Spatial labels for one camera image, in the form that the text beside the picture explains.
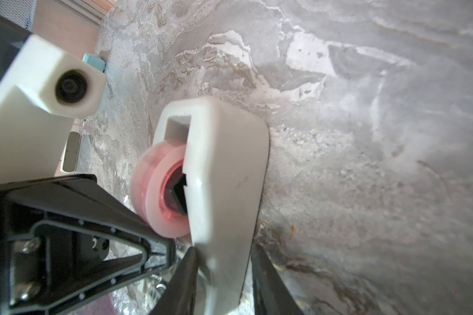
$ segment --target white plastic block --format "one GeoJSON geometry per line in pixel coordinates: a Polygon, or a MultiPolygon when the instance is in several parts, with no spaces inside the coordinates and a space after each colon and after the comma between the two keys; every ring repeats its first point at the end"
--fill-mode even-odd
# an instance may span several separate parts
{"type": "Polygon", "coordinates": [[[191,239],[201,257],[204,314],[226,314],[238,306],[244,284],[268,161],[268,128],[261,118],[206,96],[165,107],[153,144],[169,139],[187,142],[184,192],[191,239]]]}
{"type": "Polygon", "coordinates": [[[0,183],[52,177],[74,118],[98,108],[106,76],[37,35],[30,35],[0,81],[0,183]],[[55,86],[69,70],[86,95],[66,104],[55,86]]]}

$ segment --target black metal bracket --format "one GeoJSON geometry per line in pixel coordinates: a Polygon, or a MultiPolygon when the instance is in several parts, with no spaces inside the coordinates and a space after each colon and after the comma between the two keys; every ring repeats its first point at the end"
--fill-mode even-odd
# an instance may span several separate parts
{"type": "Polygon", "coordinates": [[[261,245],[252,246],[251,261],[255,314],[303,315],[261,245]]]}
{"type": "Polygon", "coordinates": [[[166,287],[156,307],[149,315],[191,315],[195,309],[196,274],[198,261],[196,250],[190,247],[179,263],[175,274],[166,287]]]}
{"type": "Polygon", "coordinates": [[[0,16],[0,80],[31,33],[0,16]]]}
{"type": "Polygon", "coordinates": [[[0,315],[65,314],[169,268],[172,239],[82,174],[0,185],[0,315]],[[140,254],[103,260],[109,241],[140,254]]]}

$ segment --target tape roll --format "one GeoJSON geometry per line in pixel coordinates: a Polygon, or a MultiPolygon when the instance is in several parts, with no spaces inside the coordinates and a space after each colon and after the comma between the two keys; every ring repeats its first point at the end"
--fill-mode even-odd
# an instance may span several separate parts
{"type": "Polygon", "coordinates": [[[132,172],[130,197],[133,208],[158,235],[168,238],[189,234],[187,216],[166,187],[182,176],[186,144],[167,140],[147,149],[132,172]]]}

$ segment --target screw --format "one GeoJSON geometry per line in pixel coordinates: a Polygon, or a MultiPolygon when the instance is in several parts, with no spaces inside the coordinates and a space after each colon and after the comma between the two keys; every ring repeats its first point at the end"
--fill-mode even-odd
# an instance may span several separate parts
{"type": "Polygon", "coordinates": [[[38,237],[34,237],[29,240],[17,240],[14,242],[14,252],[21,254],[30,254],[38,250],[40,244],[40,239],[38,237]]]}
{"type": "Polygon", "coordinates": [[[158,276],[158,275],[155,275],[155,274],[152,274],[152,275],[151,275],[151,278],[154,278],[154,279],[156,279],[156,280],[158,280],[158,281],[163,280],[163,277],[158,276]]]}
{"type": "Polygon", "coordinates": [[[61,89],[65,93],[73,94],[77,92],[77,88],[78,88],[77,83],[73,79],[70,79],[70,78],[64,79],[61,83],[61,89]]]}
{"type": "Polygon", "coordinates": [[[31,300],[42,287],[37,282],[19,283],[14,287],[16,299],[21,301],[31,300]]]}
{"type": "Polygon", "coordinates": [[[160,284],[158,284],[158,285],[156,286],[156,289],[158,289],[158,291],[159,291],[160,293],[163,293],[163,292],[165,292],[165,290],[166,290],[166,285],[160,283],[160,284]]]}

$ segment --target gray marble surface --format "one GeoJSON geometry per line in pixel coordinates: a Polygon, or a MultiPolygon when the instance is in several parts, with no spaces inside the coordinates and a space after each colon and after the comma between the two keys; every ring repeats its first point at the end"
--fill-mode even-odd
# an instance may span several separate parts
{"type": "Polygon", "coordinates": [[[120,0],[96,52],[79,171],[125,205],[164,106],[210,94],[269,126],[255,237],[305,314],[473,314],[473,0],[120,0]]]}

